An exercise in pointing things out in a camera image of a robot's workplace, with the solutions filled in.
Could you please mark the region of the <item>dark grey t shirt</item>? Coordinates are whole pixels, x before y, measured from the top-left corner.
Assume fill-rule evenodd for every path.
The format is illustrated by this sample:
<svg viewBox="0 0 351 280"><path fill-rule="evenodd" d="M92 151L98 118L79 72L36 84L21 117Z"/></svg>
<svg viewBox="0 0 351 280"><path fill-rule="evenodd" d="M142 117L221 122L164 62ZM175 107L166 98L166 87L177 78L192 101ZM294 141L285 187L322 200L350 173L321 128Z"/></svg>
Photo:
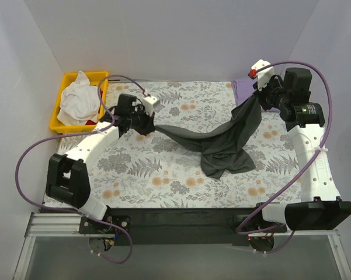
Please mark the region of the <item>dark grey t shirt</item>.
<svg viewBox="0 0 351 280"><path fill-rule="evenodd" d="M172 125L156 125L155 129L184 148L200 152L200 166L210 178L219 179L227 170L232 174L255 169L244 146L262 120L259 100L246 99L231 111L231 119L211 132L200 133Z"/></svg>

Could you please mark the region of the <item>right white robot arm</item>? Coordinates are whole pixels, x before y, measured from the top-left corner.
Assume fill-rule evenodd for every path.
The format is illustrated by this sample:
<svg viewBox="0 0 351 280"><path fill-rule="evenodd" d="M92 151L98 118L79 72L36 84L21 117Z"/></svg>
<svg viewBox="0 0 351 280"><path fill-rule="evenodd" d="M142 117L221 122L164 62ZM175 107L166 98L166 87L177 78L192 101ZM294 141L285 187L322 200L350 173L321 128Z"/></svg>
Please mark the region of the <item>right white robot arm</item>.
<svg viewBox="0 0 351 280"><path fill-rule="evenodd" d="M287 68L285 76L272 67L251 69L257 78L255 96L264 110L278 109L292 141L301 178L301 201L270 203L253 216L253 226L265 232L274 223L290 230L332 230L351 215L351 202L343 201L328 162L324 112L310 101L312 75L309 69Z"/></svg>

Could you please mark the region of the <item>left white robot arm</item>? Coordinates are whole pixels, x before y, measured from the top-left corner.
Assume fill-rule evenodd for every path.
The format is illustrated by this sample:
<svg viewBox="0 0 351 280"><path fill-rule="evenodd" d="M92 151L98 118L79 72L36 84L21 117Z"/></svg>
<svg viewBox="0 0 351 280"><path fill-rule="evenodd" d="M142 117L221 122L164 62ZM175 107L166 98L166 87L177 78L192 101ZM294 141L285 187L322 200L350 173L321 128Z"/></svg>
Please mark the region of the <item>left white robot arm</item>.
<svg viewBox="0 0 351 280"><path fill-rule="evenodd" d="M79 210L92 220L99 233L107 233L113 220L106 215L108 207L91 193L89 167L128 130L147 135L155 130L155 96L143 99L121 94L116 106L109 108L95 129L76 147L63 155L55 154L49 160L46 195Z"/></svg>

